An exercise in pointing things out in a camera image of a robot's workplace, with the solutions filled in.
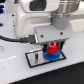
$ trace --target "blue base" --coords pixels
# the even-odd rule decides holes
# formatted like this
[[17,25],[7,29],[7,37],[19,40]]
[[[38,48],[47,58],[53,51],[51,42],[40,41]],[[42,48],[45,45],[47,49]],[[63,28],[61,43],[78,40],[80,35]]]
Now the blue base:
[[60,51],[58,51],[56,54],[49,54],[49,53],[43,53],[43,56],[48,61],[57,61],[60,58]]

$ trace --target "cable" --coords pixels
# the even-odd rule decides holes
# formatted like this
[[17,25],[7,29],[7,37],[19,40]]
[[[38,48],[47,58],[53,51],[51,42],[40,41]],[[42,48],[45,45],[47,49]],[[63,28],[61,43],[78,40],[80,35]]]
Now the cable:
[[30,43],[30,44],[36,43],[35,35],[29,35],[29,37],[24,37],[20,39],[11,39],[0,35],[0,39],[9,42],[20,42],[20,43]]

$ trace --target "gray panel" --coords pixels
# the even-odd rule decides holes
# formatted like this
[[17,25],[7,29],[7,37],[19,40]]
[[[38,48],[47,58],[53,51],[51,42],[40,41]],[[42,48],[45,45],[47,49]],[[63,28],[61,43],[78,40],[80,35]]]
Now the gray panel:
[[36,36],[39,44],[47,42],[58,42],[59,40],[70,38],[73,34],[72,26],[69,24],[65,30],[58,30],[52,25],[36,28]]

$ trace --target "white table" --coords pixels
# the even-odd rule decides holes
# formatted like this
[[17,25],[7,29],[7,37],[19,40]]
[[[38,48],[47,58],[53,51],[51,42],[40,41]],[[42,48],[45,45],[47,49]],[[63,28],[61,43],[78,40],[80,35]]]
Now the white table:
[[[13,18],[11,14],[0,15],[0,22],[4,23],[4,26],[0,27],[0,35],[15,38],[12,23]],[[3,47],[3,50],[0,52],[0,84],[12,83],[84,61],[83,32],[74,33],[73,36],[66,41],[63,47],[63,52],[67,57],[66,60],[35,68],[29,68],[25,53],[34,49],[39,49],[41,48],[40,46],[11,43],[2,40],[0,40],[0,46]]]

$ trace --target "white housing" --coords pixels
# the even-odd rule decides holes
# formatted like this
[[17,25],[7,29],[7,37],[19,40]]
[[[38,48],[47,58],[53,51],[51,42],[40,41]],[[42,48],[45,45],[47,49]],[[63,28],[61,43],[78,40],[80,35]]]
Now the white housing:
[[29,3],[31,1],[32,0],[20,0],[22,7],[18,7],[15,19],[17,37],[21,38],[27,35],[33,35],[35,34],[35,27],[50,25],[51,11],[57,10],[59,7],[59,0],[46,0],[47,6],[44,11],[30,11]]

